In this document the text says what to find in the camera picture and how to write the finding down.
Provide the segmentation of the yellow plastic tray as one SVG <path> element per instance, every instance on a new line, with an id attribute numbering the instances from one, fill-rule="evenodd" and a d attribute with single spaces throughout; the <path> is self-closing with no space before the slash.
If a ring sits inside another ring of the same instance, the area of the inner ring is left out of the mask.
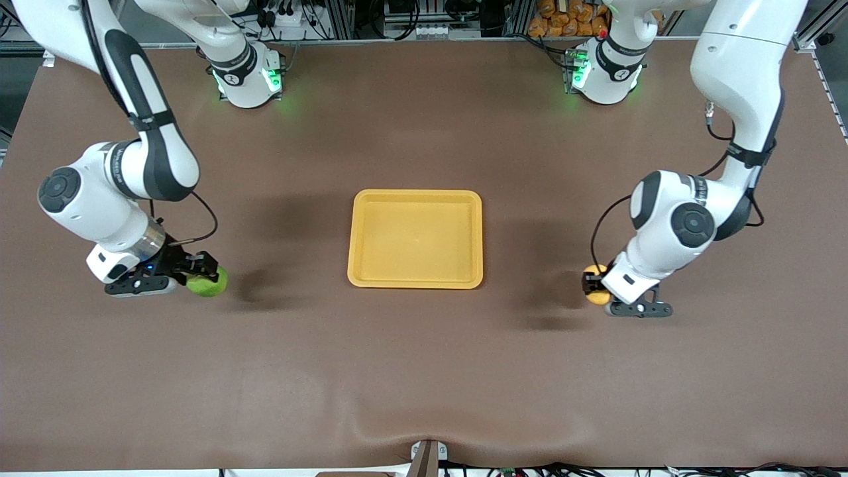
<path id="1" fill-rule="evenodd" d="M 470 190 L 361 190 L 352 202 L 347 277 L 370 289 L 476 289 L 484 281 L 480 196 Z"/>

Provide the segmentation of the brown table mat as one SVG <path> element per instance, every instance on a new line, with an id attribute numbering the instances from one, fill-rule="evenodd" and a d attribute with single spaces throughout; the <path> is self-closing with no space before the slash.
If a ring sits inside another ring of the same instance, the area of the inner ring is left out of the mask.
<path id="1" fill-rule="evenodd" d="M 597 107 L 520 42 L 304 46 L 282 100 L 218 100 L 193 50 L 150 51 L 220 218 L 220 297 L 115 299 L 39 208 L 55 167 L 133 135 L 102 81 L 39 67 L 0 168 L 0 471 L 370 467 L 445 442 L 474 466 L 848 466 L 848 146 L 788 51 L 765 213 L 661 285 L 660 320 L 588 304 L 609 203 L 725 145 L 691 40 Z M 347 277 L 366 188 L 470 190 L 473 290 Z"/>

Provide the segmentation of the metal table clamp bracket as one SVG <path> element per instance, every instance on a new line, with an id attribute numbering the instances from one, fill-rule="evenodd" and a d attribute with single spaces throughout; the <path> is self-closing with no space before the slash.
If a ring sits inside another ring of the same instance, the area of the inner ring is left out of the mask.
<path id="1" fill-rule="evenodd" d="M 418 441 L 411 446 L 411 457 L 405 477 L 443 477 L 440 464 L 448 460 L 447 445 L 434 440 Z"/>

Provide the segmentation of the silver table edge rail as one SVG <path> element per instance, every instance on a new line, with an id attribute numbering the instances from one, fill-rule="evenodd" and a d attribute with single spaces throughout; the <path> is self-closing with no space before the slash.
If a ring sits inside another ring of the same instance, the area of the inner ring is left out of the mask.
<path id="1" fill-rule="evenodd" d="M 583 43 L 588 40 L 588 37 L 560 37 L 543 39 L 545 46 L 572 46 Z M 658 36 L 652 46 L 672 42 L 673 40 L 691 40 L 696 42 L 699 36 Z M 270 46 L 364 46 L 369 44 L 411 44 L 419 42 L 419 40 L 388 40 L 388 39 L 358 39 L 358 40 L 260 40 Z M 194 42 L 142 42 L 137 40 L 140 46 L 146 50 L 166 50 L 166 49 L 193 49 L 196 46 Z M 461 42 L 482 42 L 482 43 L 498 43 L 498 42 L 520 42 L 527 44 L 527 40 L 520 37 L 458 37 L 448 39 L 431 39 L 422 40 L 425 44 L 441 44 L 441 43 L 461 43 Z"/>

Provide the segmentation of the green apple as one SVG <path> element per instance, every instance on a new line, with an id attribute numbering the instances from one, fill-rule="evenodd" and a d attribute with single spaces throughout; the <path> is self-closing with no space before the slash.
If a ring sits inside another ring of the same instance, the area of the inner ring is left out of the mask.
<path id="1" fill-rule="evenodd" d="M 216 280 L 204 276 L 188 276 L 185 286 L 199 297 L 215 297 L 227 289 L 229 275 L 224 268 L 218 266 L 215 278 Z"/>

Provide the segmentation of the white terminal block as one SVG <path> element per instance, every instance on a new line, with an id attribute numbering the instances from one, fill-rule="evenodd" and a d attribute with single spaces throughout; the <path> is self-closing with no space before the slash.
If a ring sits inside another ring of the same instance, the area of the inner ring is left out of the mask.
<path id="1" fill-rule="evenodd" d="M 417 25 L 384 23 L 382 36 L 391 40 L 448 40 L 450 24 L 423 23 Z"/>

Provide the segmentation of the yellow potato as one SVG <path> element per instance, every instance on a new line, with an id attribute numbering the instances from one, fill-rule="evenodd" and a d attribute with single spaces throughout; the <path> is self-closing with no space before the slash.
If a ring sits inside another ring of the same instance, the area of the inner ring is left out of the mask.
<path id="1" fill-rule="evenodd" d="M 594 264 L 594 265 L 588 266 L 588 268 L 595 268 L 596 266 L 604 266 L 604 265 Z M 602 295 L 596 295 L 595 292 L 594 293 L 585 293 L 584 295 L 586 296 L 586 299 L 590 303 L 592 303 L 594 305 L 599 305 L 599 306 L 603 306 L 603 305 L 608 304 L 611 301 L 611 297 L 612 297 L 609 290 L 607 290 L 607 293 L 603 293 Z"/>

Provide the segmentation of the aluminium frame strut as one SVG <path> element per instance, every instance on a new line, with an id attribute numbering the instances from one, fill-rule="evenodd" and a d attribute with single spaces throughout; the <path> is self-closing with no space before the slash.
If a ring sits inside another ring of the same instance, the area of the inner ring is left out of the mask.
<path id="1" fill-rule="evenodd" d="M 811 52 L 833 42 L 835 31 L 848 18 L 848 0 L 808 0 L 792 45 L 796 52 Z"/>

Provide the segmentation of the bag of orange snacks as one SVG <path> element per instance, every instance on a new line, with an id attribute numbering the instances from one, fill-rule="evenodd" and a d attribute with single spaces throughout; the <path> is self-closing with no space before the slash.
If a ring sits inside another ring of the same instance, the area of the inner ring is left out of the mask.
<path id="1" fill-rule="evenodd" d="M 605 37 L 612 12 L 600 0 L 534 0 L 530 37 Z"/>

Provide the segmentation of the white power strip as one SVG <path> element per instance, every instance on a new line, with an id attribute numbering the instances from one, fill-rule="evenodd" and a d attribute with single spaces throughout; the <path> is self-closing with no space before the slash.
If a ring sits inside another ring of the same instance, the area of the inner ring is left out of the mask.
<path id="1" fill-rule="evenodd" d="M 268 4 L 258 16 L 267 27 L 278 27 L 281 29 L 305 29 L 309 21 L 306 19 L 303 6 L 299 3 L 281 2 L 275 5 Z"/>

